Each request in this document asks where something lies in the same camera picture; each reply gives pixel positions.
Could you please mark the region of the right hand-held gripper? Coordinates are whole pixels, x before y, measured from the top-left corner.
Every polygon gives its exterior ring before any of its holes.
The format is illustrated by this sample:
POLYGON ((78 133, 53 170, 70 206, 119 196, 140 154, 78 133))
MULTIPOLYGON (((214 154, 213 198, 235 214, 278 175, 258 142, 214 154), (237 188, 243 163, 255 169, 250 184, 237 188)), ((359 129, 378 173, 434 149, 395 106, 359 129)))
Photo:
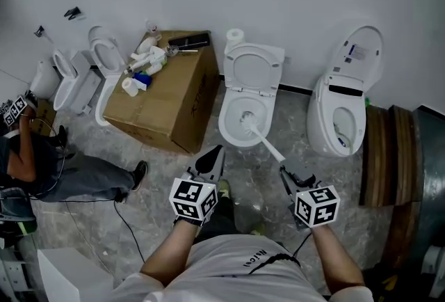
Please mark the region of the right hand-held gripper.
POLYGON ((280 163, 280 177, 290 196, 289 207, 298 231, 333 223, 337 220, 340 197, 333 185, 316 183, 316 176, 298 159, 280 163), (314 184, 300 187, 297 184, 314 184))

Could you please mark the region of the white toilet brush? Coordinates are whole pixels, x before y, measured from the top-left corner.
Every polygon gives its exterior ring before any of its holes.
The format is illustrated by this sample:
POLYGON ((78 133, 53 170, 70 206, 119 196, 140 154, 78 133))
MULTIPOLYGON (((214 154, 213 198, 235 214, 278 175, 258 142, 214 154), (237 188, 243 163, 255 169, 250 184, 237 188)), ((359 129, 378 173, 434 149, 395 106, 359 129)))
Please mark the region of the white toilet brush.
POLYGON ((245 131, 256 135, 279 163, 285 160, 285 157, 259 131, 257 126, 257 117, 255 114, 253 114, 253 112, 244 111, 241 115, 240 121, 245 131))

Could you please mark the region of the white toilet with raised lid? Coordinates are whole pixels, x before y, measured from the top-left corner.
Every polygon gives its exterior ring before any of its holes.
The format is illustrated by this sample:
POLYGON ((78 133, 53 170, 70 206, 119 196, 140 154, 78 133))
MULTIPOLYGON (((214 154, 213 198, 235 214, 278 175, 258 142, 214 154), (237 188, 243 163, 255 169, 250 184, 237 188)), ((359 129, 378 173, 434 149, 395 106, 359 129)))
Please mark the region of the white toilet with raised lid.
POLYGON ((253 113, 258 130, 270 131, 278 87, 282 78, 285 50, 244 42, 229 49, 223 61, 225 96, 218 128, 231 145, 247 150, 260 138, 243 126, 244 112, 253 113))

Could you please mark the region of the person's right forearm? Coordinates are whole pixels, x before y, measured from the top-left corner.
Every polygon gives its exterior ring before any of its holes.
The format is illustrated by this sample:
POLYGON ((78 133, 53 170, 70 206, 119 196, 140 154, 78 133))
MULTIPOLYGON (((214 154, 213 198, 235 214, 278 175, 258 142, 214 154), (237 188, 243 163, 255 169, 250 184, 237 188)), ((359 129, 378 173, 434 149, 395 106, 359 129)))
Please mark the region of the person's right forearm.
POLYGON ((311 232, 329 291, 335 294, 349 287, 364 287, 361 270, 331 227, 321 225, 312 228, 311 232))

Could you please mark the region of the white toilet paper roll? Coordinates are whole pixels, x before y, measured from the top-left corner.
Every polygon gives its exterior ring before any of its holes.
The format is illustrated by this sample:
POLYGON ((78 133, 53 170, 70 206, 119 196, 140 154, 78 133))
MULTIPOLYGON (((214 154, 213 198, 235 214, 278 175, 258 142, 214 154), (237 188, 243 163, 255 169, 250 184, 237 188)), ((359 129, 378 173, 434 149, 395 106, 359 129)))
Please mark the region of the white toilet paper roll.
POLYGON ((226 34, 226 46, 232 48, 245 42, 245 33, 241 29, 230 29, 226 34))
POLYGON ((122 81, 122 89, 130 96, 135 97, 138 94, 139 88, 137 87, 137 84, 134 82, 132 78, 125 78, 122 81))

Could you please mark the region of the white toilet with grey tank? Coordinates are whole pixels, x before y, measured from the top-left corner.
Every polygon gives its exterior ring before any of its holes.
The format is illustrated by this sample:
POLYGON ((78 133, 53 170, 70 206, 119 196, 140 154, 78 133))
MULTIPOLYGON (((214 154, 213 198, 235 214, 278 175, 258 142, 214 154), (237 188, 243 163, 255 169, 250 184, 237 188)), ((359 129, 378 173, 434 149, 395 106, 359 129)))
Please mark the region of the white toilet with grey tank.
POLYGON ((90 101, 101 78, 90 69, 90 63, 80 51, 62 52, 55 49, 53 60, 62 75, 54 99, 54 110, 72 110, 75 114, 89 114, 90 101))

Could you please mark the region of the white toilet with oval seat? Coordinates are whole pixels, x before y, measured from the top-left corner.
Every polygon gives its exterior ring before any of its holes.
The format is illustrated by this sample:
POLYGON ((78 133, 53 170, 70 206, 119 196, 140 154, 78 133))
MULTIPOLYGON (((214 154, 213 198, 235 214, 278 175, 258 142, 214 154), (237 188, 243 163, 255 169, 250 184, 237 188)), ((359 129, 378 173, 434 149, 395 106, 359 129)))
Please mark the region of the white toilet with oval seat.
POLYGON ((110 123, 104 118, 104 110, 127 62, 117 39, 103 26, 93 26, 89 30, 88 42, 91 56, 105 79, 96 105, 95 119, 100 126, 107 127, 110 123))

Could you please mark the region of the person's dark trousers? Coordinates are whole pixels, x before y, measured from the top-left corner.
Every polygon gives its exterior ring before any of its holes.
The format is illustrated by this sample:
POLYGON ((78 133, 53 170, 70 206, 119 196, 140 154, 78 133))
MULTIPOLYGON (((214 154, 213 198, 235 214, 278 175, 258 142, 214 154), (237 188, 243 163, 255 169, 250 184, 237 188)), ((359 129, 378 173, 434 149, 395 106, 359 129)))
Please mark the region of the person's dark trousers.
POLYGON ((234 203, 229 196, 219 193, 218 204, 215 206, 210 220, 203 225, 200 235, 210 239, 218 235, 235 234, 241 234, 241 231, 236 227, 234 203))

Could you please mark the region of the large cardboard box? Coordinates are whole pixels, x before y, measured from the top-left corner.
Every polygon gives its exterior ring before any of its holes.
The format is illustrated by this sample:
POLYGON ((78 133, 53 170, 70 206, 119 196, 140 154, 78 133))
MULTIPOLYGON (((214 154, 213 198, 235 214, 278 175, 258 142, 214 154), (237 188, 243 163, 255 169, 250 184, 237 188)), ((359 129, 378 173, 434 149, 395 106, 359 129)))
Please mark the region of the large cardboard box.
POLYGON ((180 154, 200 151, 220 85, 212 45, 177 54, 130 96, 117 83, 104 108, 111 125, 145 145, 180 154))

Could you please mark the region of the white flat box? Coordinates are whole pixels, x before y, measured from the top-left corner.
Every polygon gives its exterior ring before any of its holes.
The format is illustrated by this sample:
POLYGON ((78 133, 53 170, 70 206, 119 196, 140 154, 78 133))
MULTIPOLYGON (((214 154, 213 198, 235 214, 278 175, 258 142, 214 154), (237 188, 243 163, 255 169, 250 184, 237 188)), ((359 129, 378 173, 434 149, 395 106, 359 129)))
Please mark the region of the white flat box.
POLYGON ((105 302, 113 277, 75 248, 39 249, 40 274, 49 302, 105 302))

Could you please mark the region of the pile of white cleaning bottles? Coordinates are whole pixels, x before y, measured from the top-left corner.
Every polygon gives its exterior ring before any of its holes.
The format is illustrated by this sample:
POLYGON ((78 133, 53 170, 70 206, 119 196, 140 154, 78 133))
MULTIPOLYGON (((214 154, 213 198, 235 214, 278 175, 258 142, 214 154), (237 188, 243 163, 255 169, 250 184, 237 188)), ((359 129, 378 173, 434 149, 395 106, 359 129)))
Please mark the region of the pile of white cleaning bottles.
POLYGON ((158 47, 157 44, 158 40, 152 36, 143 40, 136 51, 130 55, 132 62, 128 64, 124 73, 133 75, 144 66, 147 68, 143 70, 143 74, 148 76, 160 72, 167 64, 167 55, 165 50, 158 47))

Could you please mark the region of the black rectangular tray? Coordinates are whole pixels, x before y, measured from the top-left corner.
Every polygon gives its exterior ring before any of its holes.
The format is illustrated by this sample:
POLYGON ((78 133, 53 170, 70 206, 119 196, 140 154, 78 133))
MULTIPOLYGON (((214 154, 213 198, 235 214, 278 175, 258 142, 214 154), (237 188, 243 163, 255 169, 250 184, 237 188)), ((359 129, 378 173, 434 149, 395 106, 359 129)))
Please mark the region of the black rectangular tray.
POLYGON ((168 40, 168 44, 180 51, 194 50, 210 46, 211 37, 208 31, 204 31, 171 38, 168 40))

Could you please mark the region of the small cardboard box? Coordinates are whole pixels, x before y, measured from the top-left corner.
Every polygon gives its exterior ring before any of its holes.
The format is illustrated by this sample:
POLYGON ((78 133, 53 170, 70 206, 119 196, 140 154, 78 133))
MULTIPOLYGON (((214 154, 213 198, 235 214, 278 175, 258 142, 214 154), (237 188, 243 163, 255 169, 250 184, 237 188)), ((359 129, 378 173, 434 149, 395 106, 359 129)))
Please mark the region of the small cardboard box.
POLYGON ((51 136, 52 125, 56 117, 53 104, 47 100, 38 100, 36 119, 30 123, 31 131, 42 136, 51 136))

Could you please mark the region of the white plastic rack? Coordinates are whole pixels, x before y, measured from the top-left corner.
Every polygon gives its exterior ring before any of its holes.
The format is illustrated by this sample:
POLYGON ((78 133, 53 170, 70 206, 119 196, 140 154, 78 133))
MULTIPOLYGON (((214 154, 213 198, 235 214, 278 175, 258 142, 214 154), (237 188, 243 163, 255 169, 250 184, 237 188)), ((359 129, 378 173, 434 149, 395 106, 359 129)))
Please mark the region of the white plastic rack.
POLYGON ((0 292, 9 302, 39 302, 19 251, 0 249, 0 292))

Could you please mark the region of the grey metal duct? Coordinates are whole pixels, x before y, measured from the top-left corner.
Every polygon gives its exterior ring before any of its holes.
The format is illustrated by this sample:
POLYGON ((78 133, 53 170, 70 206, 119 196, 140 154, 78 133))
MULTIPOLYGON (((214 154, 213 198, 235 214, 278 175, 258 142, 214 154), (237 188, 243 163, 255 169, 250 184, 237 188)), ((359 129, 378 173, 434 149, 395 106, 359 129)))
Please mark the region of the grey metal duct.
POLYGON ((416 110, 421 144, 421 202, 412 261, 421 266, 431 246, 443 248, 444 272, 437 274, 445 302, 445 116, 423 107, 416 110))

